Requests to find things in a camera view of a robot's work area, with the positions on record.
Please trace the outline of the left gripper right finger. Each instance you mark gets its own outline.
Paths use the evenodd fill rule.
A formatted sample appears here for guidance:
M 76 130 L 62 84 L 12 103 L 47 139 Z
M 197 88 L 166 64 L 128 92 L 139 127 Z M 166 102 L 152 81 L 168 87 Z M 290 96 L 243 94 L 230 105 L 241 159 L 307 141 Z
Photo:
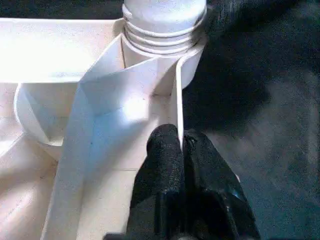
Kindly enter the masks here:
M 184 133 L 187 230 L 199 240 L 258 240 L 237 175 L 202 132 Z

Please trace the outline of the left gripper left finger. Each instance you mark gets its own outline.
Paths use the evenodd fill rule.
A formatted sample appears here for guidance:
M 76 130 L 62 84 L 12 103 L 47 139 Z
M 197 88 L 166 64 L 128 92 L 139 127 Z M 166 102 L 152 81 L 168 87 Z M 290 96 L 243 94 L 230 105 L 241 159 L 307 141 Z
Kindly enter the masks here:
M 127 221 L 131 240 L 169 240 L 181 231 L 183 155 L 173 124 L 156 127 L 133 184 Z

